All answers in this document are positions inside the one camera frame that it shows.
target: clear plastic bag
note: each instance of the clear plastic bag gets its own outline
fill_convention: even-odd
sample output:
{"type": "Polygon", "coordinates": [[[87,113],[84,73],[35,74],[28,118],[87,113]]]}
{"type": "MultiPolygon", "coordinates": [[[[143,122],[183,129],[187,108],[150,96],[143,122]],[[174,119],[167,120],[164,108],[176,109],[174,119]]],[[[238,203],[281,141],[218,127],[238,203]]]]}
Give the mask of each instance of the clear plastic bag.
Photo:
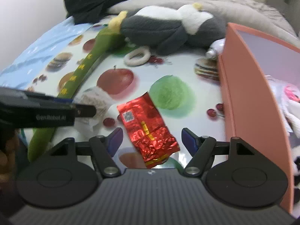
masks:
{"type": "Polygon", "coordinates": [[[88,138],[97,135],[94,133],[94,127],[103,121],[108,109],[115,104],[109,94],[98,86],[87,89],[80,98],[75,98],[74,102],[96,107],[97,112],[94,117],[77,118],[74,123],[74,128],[88,138]]]}

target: ribbed gray surface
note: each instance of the ribbed gray surface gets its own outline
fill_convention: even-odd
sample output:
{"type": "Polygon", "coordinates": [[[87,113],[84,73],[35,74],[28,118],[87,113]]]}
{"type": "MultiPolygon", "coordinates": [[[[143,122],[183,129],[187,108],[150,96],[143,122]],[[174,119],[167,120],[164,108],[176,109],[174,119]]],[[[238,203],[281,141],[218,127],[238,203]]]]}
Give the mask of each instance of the ribbed gray surface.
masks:
{"type": "Polygon", "coordinates": [[[76,206],[26,206],[10,220],[15,225],[287,225],[294,218],[278,206],[258,211],[227,207],[200,180],[185,178],[176,169],[128,169],[121,177],[104,180],[76,206]]]}

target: qr code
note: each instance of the qr code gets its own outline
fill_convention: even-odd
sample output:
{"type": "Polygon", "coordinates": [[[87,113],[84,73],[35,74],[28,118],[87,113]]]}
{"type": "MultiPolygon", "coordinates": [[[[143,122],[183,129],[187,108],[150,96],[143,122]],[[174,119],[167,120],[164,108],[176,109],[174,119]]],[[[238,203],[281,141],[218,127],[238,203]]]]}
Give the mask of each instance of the qr code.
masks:
{"type": "Polygon", "coordinates": [[[124,118],[125,122],[127,123],[127,122],[132,121],[134,119],[134,116],[131,111],[128,111],[128,112],[123,113],[123,118],[124,118]]]}

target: white bottle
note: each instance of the white bottle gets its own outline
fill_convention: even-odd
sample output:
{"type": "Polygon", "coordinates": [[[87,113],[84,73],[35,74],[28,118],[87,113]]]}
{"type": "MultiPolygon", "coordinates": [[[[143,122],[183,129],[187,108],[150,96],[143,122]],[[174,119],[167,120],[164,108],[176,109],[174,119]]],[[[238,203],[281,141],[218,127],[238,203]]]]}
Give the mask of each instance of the white bottle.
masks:
{"type": "Polygon", "coordinates": [[[206,58],[211,60],[216,59],[218,55],[222,54],[224,44],[225,39],[214,41],[205,54],[206,58]]]}

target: printed apple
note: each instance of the printed apple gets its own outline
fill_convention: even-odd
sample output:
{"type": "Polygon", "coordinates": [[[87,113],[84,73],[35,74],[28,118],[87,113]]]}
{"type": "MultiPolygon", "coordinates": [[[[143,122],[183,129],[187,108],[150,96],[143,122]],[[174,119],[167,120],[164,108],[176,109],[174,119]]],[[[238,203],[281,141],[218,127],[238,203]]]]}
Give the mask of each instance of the printed apple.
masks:
{"type": "Polygon", "coordinates": [[[123,92],[134,79],[133,72],[125,68],[106,70],[100,75],[97,86],[106,91],[109,95],[117,95],[123,92]]]}

